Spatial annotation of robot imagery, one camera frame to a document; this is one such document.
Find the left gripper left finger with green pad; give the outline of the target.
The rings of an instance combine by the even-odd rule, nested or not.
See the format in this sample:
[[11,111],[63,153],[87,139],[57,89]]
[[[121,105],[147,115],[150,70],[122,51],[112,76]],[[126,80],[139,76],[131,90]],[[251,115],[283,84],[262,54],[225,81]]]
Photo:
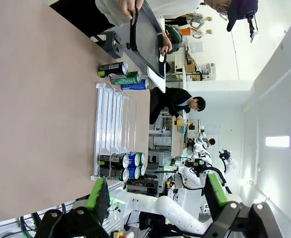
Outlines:
[[86,205],[67,213],[48,210],[37,228],[36,238],[109,238],[102,227],[109,214],[110,195],[105,178],[98,178]]

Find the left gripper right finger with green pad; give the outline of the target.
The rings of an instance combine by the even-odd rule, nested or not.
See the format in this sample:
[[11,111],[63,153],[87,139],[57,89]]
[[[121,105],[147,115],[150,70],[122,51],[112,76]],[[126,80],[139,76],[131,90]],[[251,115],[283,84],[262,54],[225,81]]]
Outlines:
[[239,232],[246,238],[280,238],[282,233],[266,202],[250,207],[230,201],[216,174],[208,174],[204,194],[213,222],[202,235],[204,238],[227,238]]

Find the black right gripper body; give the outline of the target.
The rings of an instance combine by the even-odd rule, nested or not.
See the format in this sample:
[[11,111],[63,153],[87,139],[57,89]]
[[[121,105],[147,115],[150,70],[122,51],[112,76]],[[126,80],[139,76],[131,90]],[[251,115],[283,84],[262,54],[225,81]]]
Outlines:
[[191,173],[196,174],[205,167],[205,162],[201,159],[186,160],[184,165],[189,168]]

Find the person's left hand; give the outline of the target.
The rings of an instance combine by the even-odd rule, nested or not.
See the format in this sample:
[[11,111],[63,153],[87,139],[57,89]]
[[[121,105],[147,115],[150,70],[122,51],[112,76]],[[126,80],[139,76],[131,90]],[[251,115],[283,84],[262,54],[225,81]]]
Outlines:
[[166,55],[168,52],[172,50],[172,44],[169,38],[166,35],[163,35],[163,46],[159,48],[161,56]]

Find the person's right hand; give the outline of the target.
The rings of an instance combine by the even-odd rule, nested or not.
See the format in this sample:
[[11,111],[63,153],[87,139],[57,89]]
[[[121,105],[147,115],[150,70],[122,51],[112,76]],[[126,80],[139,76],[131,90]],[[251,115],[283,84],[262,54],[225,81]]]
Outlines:
[[144,3],[144,0],[119,0],[119,9],[121,13],[128,19],[132,19],[132,12],[139,10]]

